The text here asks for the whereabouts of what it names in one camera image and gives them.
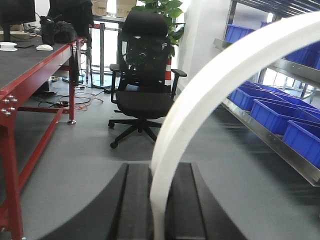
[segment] white curved hoop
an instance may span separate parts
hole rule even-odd
[[[154,240],[164,240],[164,217],[173,176],[191,138],[237,86],[282,56],[320,39],[320,12],[265,26],[212,59],[186,86],[157,137],[150,200]]]

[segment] office chair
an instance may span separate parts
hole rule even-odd
[[[157,13],[132,10],[118,34],[118,61],[111,64],[111,102],[119,110],[134,119],[110,119],[108,126],[115,124],[131,125],[110,144],[115,149],[119,140],[135,130],[145,131],[154,141],[157,137],[150,127],[160,128],[161,123],[153,122],[165,117],[174,103],[179,77],[187,75],[172,69],[172,87],[165,85],[165,74],[171,42],[167,37],[168,25],[165,18]],[[120,80],[116,89],[116,75]]]

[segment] computer monitor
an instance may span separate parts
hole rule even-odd
[[[5,42],[10,42],[11,25],[35,21],[35,0],[0,0],[0,25]]]

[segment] chair caster wheel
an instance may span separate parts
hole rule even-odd
[[[115,149],[115,148],[118,147],[118,143],[114,141],[114,142],[110,143],[110,147],[111,147],[112,149]]]
[[[113,129],[115,124],[113,122],[109,122],[108,126],[109,126],[110,129]]]

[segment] white mouse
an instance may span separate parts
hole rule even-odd
[[[37,46],[35,49],[39,51],[52,51],[54,48],[48,44],[42,44]]]

